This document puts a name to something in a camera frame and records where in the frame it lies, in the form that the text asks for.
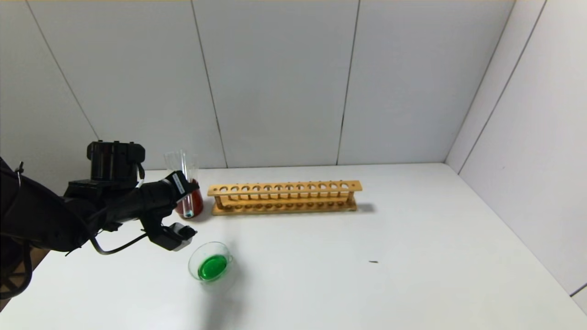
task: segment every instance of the white table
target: white table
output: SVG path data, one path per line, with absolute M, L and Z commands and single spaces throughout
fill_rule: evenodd
M 148 171 L 148 180 L 164 177 Z M 356 213 L 212 217 L 179 252 L 148 240 L 103 256 L 51 252 L 2 329 L 587 329 L 587 316 L 446 165 L 201 170 L 210 184 L 360 180 Z M 166 224 L 182 221 L 176 215 Z M 140 223 L 98 236 L 111 249 Z M 225 242 L 242 274 L 209 296 L 191 253 Z

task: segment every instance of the test tube rack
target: test tube rack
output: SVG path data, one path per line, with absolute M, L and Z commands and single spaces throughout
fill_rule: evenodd
M 359 181 L 215 184 L 213 215 L 356 211 Z

